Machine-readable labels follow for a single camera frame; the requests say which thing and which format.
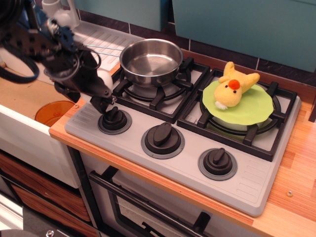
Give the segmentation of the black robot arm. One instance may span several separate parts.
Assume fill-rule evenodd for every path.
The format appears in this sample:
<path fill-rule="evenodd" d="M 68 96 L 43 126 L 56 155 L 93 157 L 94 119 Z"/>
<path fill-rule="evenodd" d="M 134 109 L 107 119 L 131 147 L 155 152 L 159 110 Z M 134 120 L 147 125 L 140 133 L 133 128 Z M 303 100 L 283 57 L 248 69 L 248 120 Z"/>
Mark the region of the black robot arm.
<path fill-rule="evenodd" d="M 73 102 L 85 94 L 104 114 L 116 98 L 97 74 L 101 60 L 94 58 L 97 52 L 73 36 L 68 26 L 47 17 L 32 0 L 2 0 L 0 46 L 26 64 L 33 75 L 24 77 L 1 68 L 0 76 L 13 83 L 30 83 L 38 78 L 37 64 L 41 63 L 57 92 Z"/>

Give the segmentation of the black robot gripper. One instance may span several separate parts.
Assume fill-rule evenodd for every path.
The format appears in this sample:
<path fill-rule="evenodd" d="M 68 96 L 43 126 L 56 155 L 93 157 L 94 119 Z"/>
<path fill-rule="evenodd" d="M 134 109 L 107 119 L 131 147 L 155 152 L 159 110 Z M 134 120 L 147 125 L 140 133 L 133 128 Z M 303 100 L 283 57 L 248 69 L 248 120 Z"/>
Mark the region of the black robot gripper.
<path fill-rule="evenodd" d="M 43 61 L 44 73 L 53 81 L 57 92 L 76 103 L 80 94 L 91 96 L 91 105 L 101 114 L 113 105 L 117 98 L 98 77 L 101 58 L 90 48 L 74 52 L 59 51 Z"/>

